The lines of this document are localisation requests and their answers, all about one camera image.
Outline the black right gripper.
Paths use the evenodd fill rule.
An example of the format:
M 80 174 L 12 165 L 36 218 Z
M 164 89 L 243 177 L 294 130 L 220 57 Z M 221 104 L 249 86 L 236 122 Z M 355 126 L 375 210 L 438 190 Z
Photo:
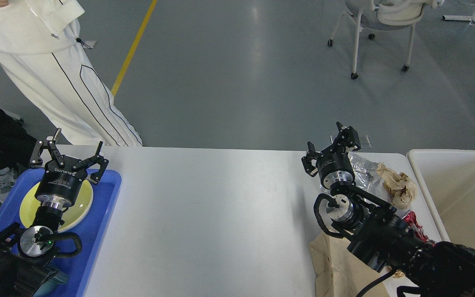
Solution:
M 311 177 L 318 173 L 320 183 L 327 190 L 337 183 L 354 184 L 355 174 L 348 152 L 362 149 L 358 132 L 352 126 L 344 126 L 341 122 L 336 122 L 336 126 L 338 134 L 332 142 L 330 152 L 317 152 L 315 145 L 308 141 L 306 155 L 301 158 L 305 172 Z

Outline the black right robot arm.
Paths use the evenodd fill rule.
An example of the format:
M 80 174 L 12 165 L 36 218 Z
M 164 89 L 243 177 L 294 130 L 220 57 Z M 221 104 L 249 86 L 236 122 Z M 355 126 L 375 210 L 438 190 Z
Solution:
M 305 172 L 329 193 L 317 196 L 313 212 L 322 231 L 333 238 L 349 240 L 347 250 L 371 269 L 390 272 L 358 292 L 370 289 L 396 272 L 403 272 L 415 286 L 398 286 L 396 295 L 421 297 L 475 297 L 475 249 L 440 241 L 431 244 L 416 237 L 396 207 L 362 190 L 348 159 L 361 148 L 357 131 L 336 122 L 338 135 L 332 144 L 316 151 L 308 142 L 302 157 Z

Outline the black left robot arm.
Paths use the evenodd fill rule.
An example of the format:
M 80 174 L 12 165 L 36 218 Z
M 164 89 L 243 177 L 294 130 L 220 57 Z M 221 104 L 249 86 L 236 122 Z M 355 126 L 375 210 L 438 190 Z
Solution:
M 29 164 L 43 164 L 47 150 L 51 160 L 38 184 L 35 198 L 40 202 L 28 228 L 13 222 L 0 232 L 0 297 L 32 297 L 42 286 L 55 279 L 60 271 L 49 267 L 55 258 L 72 258 L 82 251 L 82 241 L 74 232 L 59 232 L 65 211 L 75 205 L 85 180 L 98 184 L 109 164 L 101 154 L 100 141 L 91 157 L 81 160 L 60 154 L 56 141 L 61 129 L 51 139 L 38 141 Z

